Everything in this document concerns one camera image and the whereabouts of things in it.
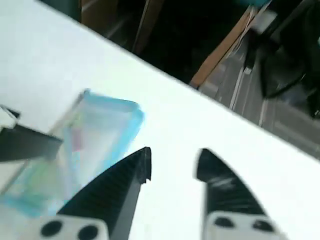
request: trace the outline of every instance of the transparent plastic container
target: transparent plastic container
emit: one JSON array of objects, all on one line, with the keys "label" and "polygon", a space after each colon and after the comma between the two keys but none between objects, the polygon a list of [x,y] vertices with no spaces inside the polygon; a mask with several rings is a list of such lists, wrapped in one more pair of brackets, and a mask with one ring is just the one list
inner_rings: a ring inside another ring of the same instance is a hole
[{"label": "transparent plastic container", "polygon": [[121,160],[143,120],[137,103],[85,91],[52,131],[63,140],[56,159],[28,161],[0,196],[0,204],[32,218],[55,214]]}]

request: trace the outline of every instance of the white tabletop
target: white tabletop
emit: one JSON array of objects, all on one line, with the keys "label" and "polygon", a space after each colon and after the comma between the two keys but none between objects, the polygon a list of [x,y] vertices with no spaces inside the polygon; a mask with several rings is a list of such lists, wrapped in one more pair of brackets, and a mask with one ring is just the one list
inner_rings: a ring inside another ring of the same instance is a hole
[{"label": "white tabletop", "polygon": [[[131,240],[201,238],[201,148],[243,177],[291,240],[319,238],[320,165],[312,157],[43,4],[1,1],[0,33],[0,103],[21,111],[22,124],[48,132],[85,88],[140,104],[145,123],[127,154],[150,146],[152,179]],[[2,186],[16,168],[0,165]]]}]

